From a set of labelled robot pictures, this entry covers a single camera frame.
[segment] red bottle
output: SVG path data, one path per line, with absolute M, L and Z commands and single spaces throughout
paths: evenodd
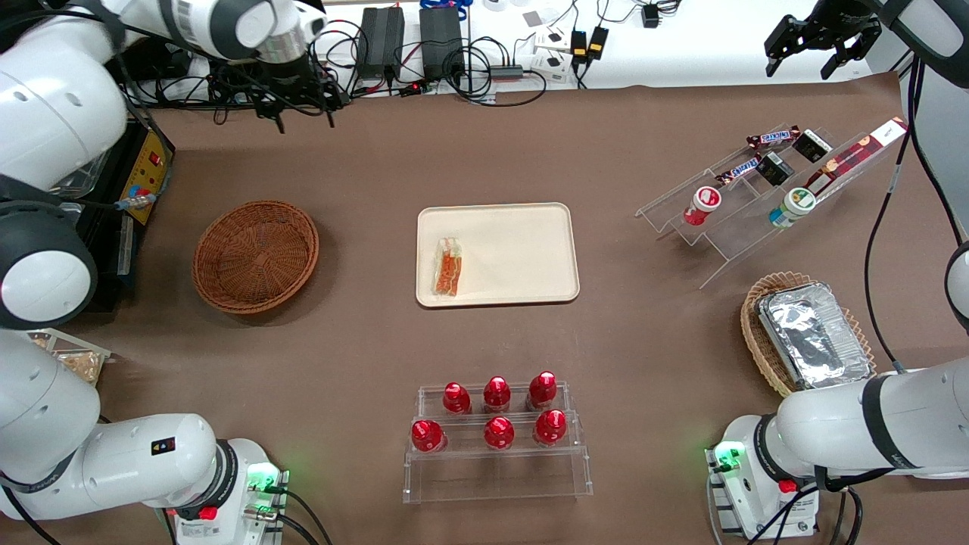
M 445 386 L 444 408 L 453 414 L 471 414 L 471 395 L 456 382 Z
M 551 406 L 558 392 L 555 375 L 544 370 L 528 385 L 528 410 L 543 410 Z
M 496 416 L 484 425 L 484 442 L 487 446 L 504 450 L 512 446 L 514 440 L 515 427 L 512 426 L 512 421 L 504 416 Z
M 433 420 L 419 420 L 411 426 L 411 442 L 421 452 L 441 452 L 448 448 L 448 436 Z
M 512 401 L 512 388 L 501 376 L 492 376 L 484 385 L 484 412 L 505 412 Z
M 547 410 L 535 421 L 532 438 L 539 446 L 550 447 L 564 437 L 568 429 L 564 412 L 558 409 Z

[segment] red bottle cap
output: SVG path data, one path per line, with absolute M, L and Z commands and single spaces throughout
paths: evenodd
M 565 413 L 558 410 L 547 410 L 535 421 L 535 440 L 542 445 L 551 446 L 565 436 L 569 429 Z
M 488 407 L 505 410 L 512 400 L 512 388 L 501 376 L 492 376 L 484 385 L 484 404 Z
M 471 395 L 463 386 L 452 382 L 444 388 L 444 408 L 456 414 L 471 412 Z
M 208 505 L 206 507 L 203 507 L 202 509 L 199 509 L 199 518 L 204 521 L 214 521 L 215 517 L 218 514 L 219 514 L 219 508 L 212 507 L 211 505 Z
M 777 488 L 781 490 L 781 494 L 790 494 L 791 492 L 797 492 L 797 483 L 791 479 L 784 479 L 783 481 L 777 481 Z
M 534 408 L 543 408 L 555 399 L 556 392 L 558 385 L 555 383 L 555 375 L 550 370 L 544 370 L 528 385 L 528 401 Z
M 419 420 L 411 427 L 411 442 L 421 452 L 433 452 L 447 445 L 441 425 L 433 420 Z
M 496 449 L 506 449 L 515 440 L 515 427 L 504 416 L 496 416 L 484 425 L 484 442 Z

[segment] clear acrylic shelf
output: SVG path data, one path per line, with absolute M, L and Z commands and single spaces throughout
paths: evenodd
M 790 129 L 790 125 L 780 125 L 769 132 L 787 129 Z M 833 147 L 835 140 L 828 131 L 823 128 L 812 129 L 812 131 Z M 867 133 L 859 133 L 814 163 L 808 161 L 790 145 L 773 147 L 770 150 L 780 155 L 795 169 L 795 173 L 784 183 L 771 186 L 760 173 L 750 171 L 721 187 L 721 183 L 714 178 L 716 175 L 753 157 L 753 150 L 749 146 L 745 147 L 640 208 L 636 212 L 636 217 L 645 218 L 661 236 L 677 232 L 691 246 L 698 242 L 705 242 L 712 247 L 709 253 L 718 256 L 715 259 L 722 261 L 722 265 L 700 286 L 700 289 L 703 289 L 721 273 L 766 245 L 781 232 L 787 231 L 775 227 L 770 222 L 768 219 L 770 212 L 780 205 L 789 191 L 805 186 L 811 175 L 830 159 L 866 136 L 868 136 Z M 879 148 L 836 179 L 817 196 L 815 208 L 823 202 L 830 201 L 846 185 L 877 164 L 885 157 L 884 152 L 889 147 L 891 145 Z M 683 211 L 690 205 L 696 190 L 704 185 L 717 187 L 720 190 L 721 204 L 702 225 L 690 225 L 683 219 Z
M 568 421 L 567 435 L 550 447 L 532 438 L 541 412 L 526 411 L 527 383 L 512 386 L 511 410 L 502 413 L 515 426 L 515 440 L 506 450 L 494 450 L 484 439 L 485 423 L 497 416 L 482 413 L 484 385 L 466 386 L 476 413 L 452 415 L 441 398 L 444 387 L 421 387 L 414 420 L 429 419 L 441 425 L 448 448 L 424 453 L 408 440 L 404 453 L 404 503 L 520 497 L 578 497 L 592 494 L 589 454 L 581 420 L 568 384 L 559 383 L 552 408 L 561 409 Z

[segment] wicker basket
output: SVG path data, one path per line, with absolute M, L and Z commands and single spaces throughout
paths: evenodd
M 216 219 L 199 240 L 192 280 L 206 303 L 231 314 L 282 304 L 309 279 L 320 236 L 306 212 L 254 201 Z
M 744 300 L 743 306 L 740 308 L 740 329 L 743 330 L 743 338 L 747 341 L 747 348 L 753 354 L 754 362 L 757 364 L 757 368 L 761 370 L 764 378 L 767 379 L 767 383 L 785 398 L 797 387 L 789 376 L 784 362 L 781 361 L 780 355 L 777 354 L 774 343 L 767 336 L 764 324 L 761 323 L 754 304 L 764 295 L 803 286 L 810 281 L 811 278 L 808 275 L 799 272 L 768 274 L 750 288 L 747 299 Z M 864 334 L 861 332 L 858 320 L 851 315 L 847 308 L 841 308 L 841 311 L 844 312 L 848 325 L 851 326 L 855 336 L 858 337 L 861 348 L 864 349 L 868 362 L 874 369 L 875 361 L 871 356 L 871 347 L 868 346 L 868 340 L 864 338 Z

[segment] brown table surface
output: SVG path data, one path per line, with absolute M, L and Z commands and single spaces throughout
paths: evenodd
M 891 75 L 838 84 L 549 93 L 512 109 L 452 97 L 362 100 L 322 119 L 158 114 L 176 176 L 139 259 L 138 293 L 112 323 L 65 328 L 123 357 L 99 390 L 114 420 L 197 412 L 224 437 L 262 444 L 294 472 L 336 545 L 712 543 L 703 447 L 733 418 L 776 409 L 744 345 L 738 308 L 766 273 L 828 282 L 871 337 L 864 244 L 891 157 L 831 207 L 703 291 L 703 252 L 657 240 L 636 210 L 779 122 L 847 140 L 900 114 Z M 884 333 L 910 367 L 969 348 L 946 305 L 953 250 L 941 206 L 909 156 L 873 259 Z M 190 264 L 205 227 L 247 201 L 307 210 L 321 234 L 315 275 L 281 311 L 237 319 L 203 303 Z M 415 233 L 426 207 L 557 201 L 572 211 L 581 293 L 566 305 L 421 308 Z M 552 369 L 574 390 L 595 495 L 401 503 L 402 452 L 421 385 L 527 380 Z M 861 543 L 957 543 L 960 481 L 888 477 L 859 487 Z M 823 499 L 827 543 L 835 497 Z M 300 520 L 308 523 L 297 513 Z M 846 521 L 844 531 L 850 525 Z M 157 543 L 151 510 L 127 506 L 44 524 L 65 545 Z M 0 520 L 3 543 L 36 544 Z M 288 543 L 299 543 L 289 536 Z M 729 543 L 738 543 L 731 538 Z

